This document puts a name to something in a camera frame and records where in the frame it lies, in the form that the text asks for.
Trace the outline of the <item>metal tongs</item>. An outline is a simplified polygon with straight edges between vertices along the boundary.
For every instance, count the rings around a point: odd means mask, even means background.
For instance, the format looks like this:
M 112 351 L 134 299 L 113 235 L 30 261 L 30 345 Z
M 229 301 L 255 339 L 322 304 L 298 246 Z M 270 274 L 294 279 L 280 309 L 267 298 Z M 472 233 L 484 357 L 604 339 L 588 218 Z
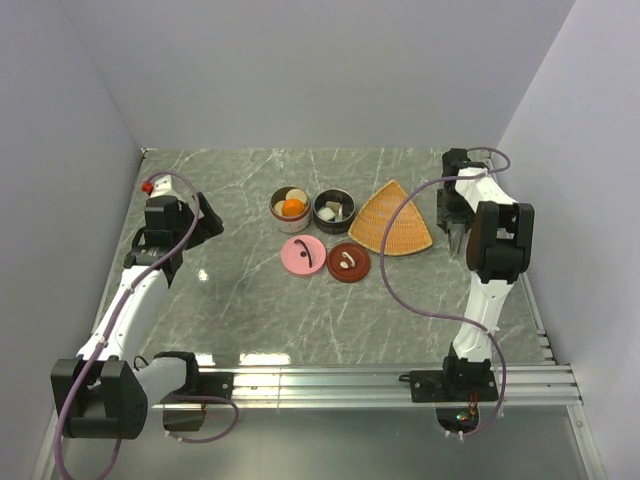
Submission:
M 448 231 L 447 233 L 448 250 L 449 250 L 449 254 L 452 257 L 455 257 L 459 254 L 465 235 L 466 233 L 464 229 L 462 230 L 450 229 Z

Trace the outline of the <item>beige bun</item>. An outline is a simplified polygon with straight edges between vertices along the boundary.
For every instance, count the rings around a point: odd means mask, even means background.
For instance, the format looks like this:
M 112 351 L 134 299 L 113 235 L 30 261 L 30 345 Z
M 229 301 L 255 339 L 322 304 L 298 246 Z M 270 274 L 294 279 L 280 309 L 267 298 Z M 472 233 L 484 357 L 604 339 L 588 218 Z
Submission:
M 283 206 L 284 206 L 285 201 L 284 200 L 280 200 L 278 202 L 276 202 L 273 205 L 273 209 L 276 212 L 277 215 L 283 216 Z
M 292 189 L 290 189 L 290 190 L 286 193 L 285 198 L 286 198 L 287 200 L 290 200 L 290 199 L 297 199 L 297 200 L 300 200 L 300 201 L 301 201 L 301 202 L 303 202 L 303 203 L 306 203 L 306 202 L 307 202 L 307 200 L 308 200 L 307 194 L 306 194 L 303 190 L 298 189 L 298 188 L 292 188 Z

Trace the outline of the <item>white sushi roll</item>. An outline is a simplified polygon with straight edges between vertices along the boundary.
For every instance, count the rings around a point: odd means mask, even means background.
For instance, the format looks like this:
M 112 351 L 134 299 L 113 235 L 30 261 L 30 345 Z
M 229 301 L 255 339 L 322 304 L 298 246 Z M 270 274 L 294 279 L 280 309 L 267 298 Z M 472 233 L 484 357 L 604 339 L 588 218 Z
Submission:
M 338 212 L 340 210 L 342 204 L 340 202 L 337 202 L 337 201 L 327 201 L 325 203 L 325 206 L 327 208 L 330 208 L 334 212 Z
M 326 222 L 333 222 L 336 219 L 336 212 L 330 207 L 323 207 L 318 211 L 318 218 Z

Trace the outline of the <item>brown round lid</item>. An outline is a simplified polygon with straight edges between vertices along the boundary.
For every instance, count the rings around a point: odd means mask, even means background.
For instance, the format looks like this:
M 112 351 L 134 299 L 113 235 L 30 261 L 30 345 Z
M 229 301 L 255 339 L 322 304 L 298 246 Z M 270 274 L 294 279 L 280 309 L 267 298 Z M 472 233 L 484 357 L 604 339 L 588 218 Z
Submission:
M 370 256 L 360 245 L 343 242 L 331 249 L 327 256 L 327 268 L 331 276 L 343 283 L 363 280 L 371 267 Z

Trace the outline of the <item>pink-white steel lunch container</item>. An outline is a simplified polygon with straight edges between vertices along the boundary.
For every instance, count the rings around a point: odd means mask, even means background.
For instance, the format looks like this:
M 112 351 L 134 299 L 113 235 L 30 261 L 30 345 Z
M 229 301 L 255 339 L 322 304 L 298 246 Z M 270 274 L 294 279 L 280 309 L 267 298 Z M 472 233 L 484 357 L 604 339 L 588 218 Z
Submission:
M 306 209 L 303 214 L 296 217 L 285 217 L 285 216 L 277 215 L 276 212 L 274 211 L 273 205 L 280 200 L 285 201 L 286 193 L 292 188 L 298 188 L 303 190 L 302 188 L 294 187 L 294 186 L 282 187 L 273 193 L 269 203 L 270 212 L 276 221 L 278 230 L 287 234 L 295 234 L 303 231 L 308 227 L 311 220 L 311 200 L 305 190 L 303 191 L 307 194 L 308 200 L 306 202 Z

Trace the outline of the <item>orange round bun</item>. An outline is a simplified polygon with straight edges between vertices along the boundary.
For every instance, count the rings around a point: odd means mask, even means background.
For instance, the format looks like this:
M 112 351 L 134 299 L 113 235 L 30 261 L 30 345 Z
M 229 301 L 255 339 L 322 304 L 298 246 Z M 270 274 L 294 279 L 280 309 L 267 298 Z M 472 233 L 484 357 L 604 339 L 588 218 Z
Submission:
M 289 198 L 282 203 L 281 212 L 285 217 L 296 217 L 304 213 L 306 203 L 298 198 Z

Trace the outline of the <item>pink round lid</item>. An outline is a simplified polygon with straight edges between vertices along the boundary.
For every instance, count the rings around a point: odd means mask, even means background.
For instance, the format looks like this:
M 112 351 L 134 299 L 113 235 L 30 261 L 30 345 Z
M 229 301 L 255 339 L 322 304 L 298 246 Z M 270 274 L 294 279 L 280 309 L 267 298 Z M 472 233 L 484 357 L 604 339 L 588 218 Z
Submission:
M 311 277 L 324 267 L 327 251 L 318 238 L 296 235 L 284 243 L 280 259 L 288 273 L 298 277 Z

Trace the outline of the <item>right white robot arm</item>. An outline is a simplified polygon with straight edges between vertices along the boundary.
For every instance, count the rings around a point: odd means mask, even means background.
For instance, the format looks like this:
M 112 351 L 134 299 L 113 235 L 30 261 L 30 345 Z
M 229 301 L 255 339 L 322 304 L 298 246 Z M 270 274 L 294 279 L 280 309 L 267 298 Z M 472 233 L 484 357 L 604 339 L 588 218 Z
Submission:
M 496 401 L 490 337 L 508 294 L 529 267 L 535 211 L 505 193 L 489 166 L 471 160 L 467 149 L 442 155 L 442 176 L 447 180 L 437 191 L 437 225 L 447 233 L 453 253 L 468 237 L 466 320 L 439 370 L 409 373 L 411 398 L 415 403 Z

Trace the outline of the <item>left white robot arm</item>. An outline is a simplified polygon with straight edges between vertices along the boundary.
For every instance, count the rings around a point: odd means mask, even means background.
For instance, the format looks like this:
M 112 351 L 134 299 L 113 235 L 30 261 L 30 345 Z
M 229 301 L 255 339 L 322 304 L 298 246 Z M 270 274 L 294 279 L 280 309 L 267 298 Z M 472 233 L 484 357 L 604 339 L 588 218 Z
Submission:
M 151 195 L 144 224 L 123 262 L 120 285 L 96 331 L 73 359 L 58 360 L 51 385 L 60 435 L 66 438 L 137 438 L 148 410 L 169 396 L 195 399 L 202 388 L 192 352 L 157 354 L 133 370 L 157 307 L 183 263 L 186 250 L 220 235 L 221 218 L 202 193 L 189 206 L 175 193 Z

